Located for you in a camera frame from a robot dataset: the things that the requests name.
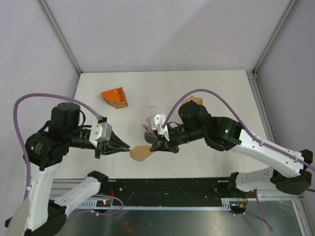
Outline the orange coffee filter box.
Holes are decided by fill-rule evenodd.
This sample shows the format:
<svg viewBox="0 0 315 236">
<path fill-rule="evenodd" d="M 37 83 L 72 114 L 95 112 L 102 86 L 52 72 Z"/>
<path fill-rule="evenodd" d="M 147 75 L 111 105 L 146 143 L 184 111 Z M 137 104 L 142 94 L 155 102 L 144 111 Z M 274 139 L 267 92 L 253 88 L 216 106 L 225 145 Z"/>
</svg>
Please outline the orange coffee filter box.
<svg viewBox="0 0 315 236">
<path fill-rule="evenodd" d="M 102 98 L 107 104 L 116 108 L 123 109 L 128 107 L 126 95 L 122 87 L 101 92 Z"/>
</svg>

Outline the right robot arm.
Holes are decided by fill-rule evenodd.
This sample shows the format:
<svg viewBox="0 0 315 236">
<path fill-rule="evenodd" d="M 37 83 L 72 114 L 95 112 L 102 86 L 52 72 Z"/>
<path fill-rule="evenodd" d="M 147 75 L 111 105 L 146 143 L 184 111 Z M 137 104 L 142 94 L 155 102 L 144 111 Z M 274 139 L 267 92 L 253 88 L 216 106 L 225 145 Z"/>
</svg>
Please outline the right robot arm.
<svg viewBox="0 0 315 236">
<path fill-rule="evenodd" d="M 239 197 L 259 189 L 277 189 L 286 194 L 300 195 L 310 188 L 312 174 L 307 171 L 307 165 L 313 161 L 311 151 L 292 151 L 262 140 L 240 122 L 214 117 L 194 101 L 181 105 L 178 114 L 182 123 L 174 127 L 169 123 L 163 127 L 165 115 L 149 118 L 149 129 L 157 137 L 152 152 L 178 153 L 180 145 L 203 139 L 214 150 L 240 153 L 267 166 L 254 172 L 232 173 L 227 185 L 230 196 Z"/>
</svg>

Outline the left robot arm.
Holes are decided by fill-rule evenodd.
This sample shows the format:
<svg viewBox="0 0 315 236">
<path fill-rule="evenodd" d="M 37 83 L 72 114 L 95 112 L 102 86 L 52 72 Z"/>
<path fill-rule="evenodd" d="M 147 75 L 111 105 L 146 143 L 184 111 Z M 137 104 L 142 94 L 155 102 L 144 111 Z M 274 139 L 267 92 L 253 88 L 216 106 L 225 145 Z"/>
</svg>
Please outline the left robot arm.
<svg viewBox="0 0 315 236">
<path fill-rule="evenodd" d="M 70 148 L 94 150 L 96 158 L 130 150 L 106 118 L 84 126 L 79 122 L 84 117 L 79 105 L 60 103 L 52 109 L 50 120 L 27 139 L 24 159 L 29 161 L 29 194 L 14 216 L 6 220 L 8 236 L 54 236 L 81 203 L 108 193 L 108 176 L 92 171 L 70 191 L 50 199 L 53 180 Z"/>
</svg>

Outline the clear glass dripper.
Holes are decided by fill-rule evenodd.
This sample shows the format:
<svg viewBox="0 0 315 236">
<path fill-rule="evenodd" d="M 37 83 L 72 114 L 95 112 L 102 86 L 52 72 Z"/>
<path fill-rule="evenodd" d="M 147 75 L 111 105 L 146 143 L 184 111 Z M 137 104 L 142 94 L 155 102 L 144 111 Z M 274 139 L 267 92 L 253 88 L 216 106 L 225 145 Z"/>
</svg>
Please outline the clear glass dripper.
<svg viewBox="0 0 315 236">
<path fill-rule="evenodd" d="M 139 112 L 138 114 L 139 121 L 141 123 L 141 126 L 144 128 L 146 132 L 149 132 L 150 117 L 154 117 L 155 115 L 159 113 L 160 113 L 160 110 L 156 106 L 146 106 Z"/>
</svg>

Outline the brown paper coffee filter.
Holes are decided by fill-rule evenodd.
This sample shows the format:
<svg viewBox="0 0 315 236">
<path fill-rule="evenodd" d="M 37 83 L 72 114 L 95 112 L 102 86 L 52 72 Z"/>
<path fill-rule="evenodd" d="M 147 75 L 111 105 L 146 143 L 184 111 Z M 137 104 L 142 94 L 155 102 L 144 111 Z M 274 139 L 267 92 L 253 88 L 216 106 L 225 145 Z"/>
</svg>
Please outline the brown paper coffee filter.
<svg viewBox="0 0 315 236">
<path fill-rule="evenodd" d="M 184 104 L 191 102 L 191 101 L 195 102 L 197 105 L 203 105 L 203 99 L 200 97 L 194 97 L 194 96 L 190 96 L 189 98 L 184 99 L 181 102 L 181 105 L 184 105 Z"/>
</svg>

